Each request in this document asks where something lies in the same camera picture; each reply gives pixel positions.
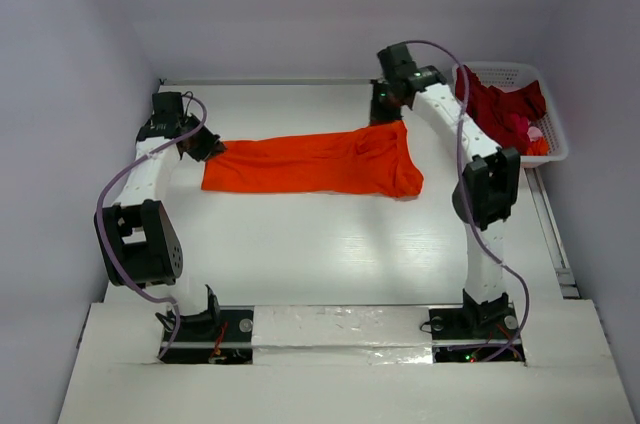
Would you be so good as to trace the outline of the orange t shirt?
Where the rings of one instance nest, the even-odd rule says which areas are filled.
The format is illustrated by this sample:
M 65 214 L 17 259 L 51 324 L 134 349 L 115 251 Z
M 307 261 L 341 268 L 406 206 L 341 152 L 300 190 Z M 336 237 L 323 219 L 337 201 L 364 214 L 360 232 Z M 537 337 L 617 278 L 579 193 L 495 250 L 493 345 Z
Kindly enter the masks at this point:
M 424 177 L 401 121 L 348 132 L 235 140 L 205 164 L 201 189 L 230 193 L 414 198 Z

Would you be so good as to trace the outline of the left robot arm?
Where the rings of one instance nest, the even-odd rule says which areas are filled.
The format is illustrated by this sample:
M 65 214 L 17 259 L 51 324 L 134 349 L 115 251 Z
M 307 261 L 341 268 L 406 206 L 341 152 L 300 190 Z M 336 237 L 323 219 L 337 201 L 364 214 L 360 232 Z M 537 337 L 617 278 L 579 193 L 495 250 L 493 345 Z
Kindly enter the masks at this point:
M 188 111 L 204 104 L 191 92 L 152 95 L 149 118 L 135 140 L 134 161 L 119 171 L 99 195 L 94 226 L 109 281 L 154 304 L 169 307 L 158 319 L 166 331 L 180 321 L 177 300 L 146 289 L 174 285 L 183 271 L 183 253 L 163 200 L 173 171 L 183 157 L 207 162 L 226 151 L 219 135 Z

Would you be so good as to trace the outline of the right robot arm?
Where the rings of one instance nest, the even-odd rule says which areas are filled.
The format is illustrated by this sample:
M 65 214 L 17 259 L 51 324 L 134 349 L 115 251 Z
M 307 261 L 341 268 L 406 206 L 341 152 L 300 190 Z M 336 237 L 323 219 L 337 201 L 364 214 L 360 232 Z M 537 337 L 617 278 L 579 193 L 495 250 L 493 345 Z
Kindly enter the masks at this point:
M 382 76 L 373 80 L 370 118 L 382 122 L 400 117 L 403 107 L 423 119 L 451 151 L 458 181 L 452 205 L 464 223 L 467 276 L 462 302 L 434 307 L 427 326 L 437 340 L 485 339 L 515 314 L 504 282 L 505 224 L 516 203 L 521 156 L 489 137 L 469 116 L 471 79 L 459 66 L 456 96 L 433 66 L 419 66 L 408 42 L 380 50 Z

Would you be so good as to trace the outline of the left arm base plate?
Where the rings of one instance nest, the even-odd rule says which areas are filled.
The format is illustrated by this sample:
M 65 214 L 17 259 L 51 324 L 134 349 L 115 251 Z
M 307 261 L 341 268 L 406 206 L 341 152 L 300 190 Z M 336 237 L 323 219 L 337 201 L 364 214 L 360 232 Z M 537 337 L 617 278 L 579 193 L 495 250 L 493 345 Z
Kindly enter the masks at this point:
M 222 308 L 217 323 L 206 311 L 182 316 L 177 336 L 160 361 L 165 364 L 251 364 L 253 320 L 251 307 Z

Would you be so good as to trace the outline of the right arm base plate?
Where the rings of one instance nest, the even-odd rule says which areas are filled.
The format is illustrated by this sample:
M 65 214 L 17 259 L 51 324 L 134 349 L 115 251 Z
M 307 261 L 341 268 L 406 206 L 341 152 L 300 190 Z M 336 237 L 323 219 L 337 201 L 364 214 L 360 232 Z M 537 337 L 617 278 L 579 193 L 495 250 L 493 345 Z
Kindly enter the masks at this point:
M 515 310 L 482 328 L 474 328 L 464 319 L 462 309 L 436 307 L 429 310 L 428 318 L 419 329 L 431 337 L 435 363 L 472 364 L 477 362 L 525 363 L 525 352 L 520 338 Z

